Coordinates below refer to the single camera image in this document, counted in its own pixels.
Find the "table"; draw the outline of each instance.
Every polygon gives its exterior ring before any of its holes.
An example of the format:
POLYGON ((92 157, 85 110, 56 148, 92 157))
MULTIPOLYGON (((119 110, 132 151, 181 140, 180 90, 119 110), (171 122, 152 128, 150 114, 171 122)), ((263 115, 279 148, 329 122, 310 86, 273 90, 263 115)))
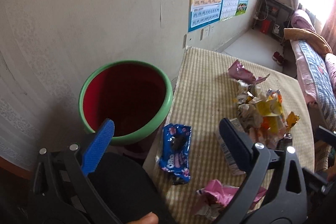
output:
MULTIPOLYGON (((185 50, 166 124, 182 123, 192 126, 193 135, 189 155, 190 182, 173 186, 167 173, 155 164, 155 159, 161 155, 160 131, 144 164, 145 170, 165 199, 172 216, 180 224, 210 222, 204 217, 190 214, 197 200, 195 191, 204 187, 209 180, 218 179, 228 185, 240 186, 245 178, 245 175, 231 175, 224 153, 214 134, 222 118, 236 117, 237 108, 233 98, 236 96, 238 83, 227 74, 227 69, 235 60, 236 58, 232 56, 200 48, 187 47, 185 50)), ((280 89, 285 114, 294 111, 295 114, 300 115, 299 122, 291 131, 293 146, 301 166, 313 171, 314 141, 308 110, 298 81, 260 65, 248 61, 242 62, 255 76, 265 76, 270 73, 268 79, 259 84, 261 89, 265 92, 269 88, 280 89)), ((268 171, 263 187, 268 187, 271 177, 272 171, 268 171)))

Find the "blue border on poster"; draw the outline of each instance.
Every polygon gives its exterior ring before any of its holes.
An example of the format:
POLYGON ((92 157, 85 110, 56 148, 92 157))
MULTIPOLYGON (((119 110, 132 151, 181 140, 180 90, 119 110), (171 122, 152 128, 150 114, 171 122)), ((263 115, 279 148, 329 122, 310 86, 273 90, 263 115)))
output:
POLYGON ((207 26, 207 25, 210 25, 210 24, 212 24, 212 23, 218 22, 218 21, 220 20, 220 18, 221 18, 222 7, 223 7, 223 0, 222 0, 221 5, 220 5, 219 17, 218 17, 217 19, 214 19, 214 20, 211 20, 211 21, 202 23, 202 24, 197 25, 197 26, 192 27, 192 28, 191 28, 190 26, 191 26, 191 17, 192 17, 192 13, 193 13, 193 12, 189 12, 188 32, 192 32, 192 31, 197 30, 197 29, 199 29, 199 28, 203 28, 203 27, 205 27, 205 26, 207 26))

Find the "oreo wrapper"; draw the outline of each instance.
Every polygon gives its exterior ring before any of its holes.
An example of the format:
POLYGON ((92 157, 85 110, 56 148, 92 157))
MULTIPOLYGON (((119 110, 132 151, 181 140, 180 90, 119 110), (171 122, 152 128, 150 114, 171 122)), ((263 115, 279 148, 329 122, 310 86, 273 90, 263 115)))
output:
POLYGON ((163 128, 163 147, 159 166, 172 175, 173 185, 190 180, 189 148, 192 129, 183 124, 168 124, 163 128))

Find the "light switch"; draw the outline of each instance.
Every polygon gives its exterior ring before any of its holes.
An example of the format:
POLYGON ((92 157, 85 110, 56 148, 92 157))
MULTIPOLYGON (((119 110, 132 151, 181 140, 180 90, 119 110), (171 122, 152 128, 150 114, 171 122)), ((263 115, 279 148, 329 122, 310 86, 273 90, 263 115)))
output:
POLYGON ((204 38, 209 36, 209 32, 210 32, 210 26, 207 26, 205 28, 202 29, 201 32, 201 40, 203 40, 204 38))

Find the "hand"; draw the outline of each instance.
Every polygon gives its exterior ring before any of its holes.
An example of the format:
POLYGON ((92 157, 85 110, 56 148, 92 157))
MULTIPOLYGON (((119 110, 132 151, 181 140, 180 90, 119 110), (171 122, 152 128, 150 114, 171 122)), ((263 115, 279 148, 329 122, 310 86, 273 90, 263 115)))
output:
POLYGON ((139 220, 132 221, 127 224, 159 224, 159 218, 157 217, 156 214, 150 212, 149 214, 145 215, 139 220))

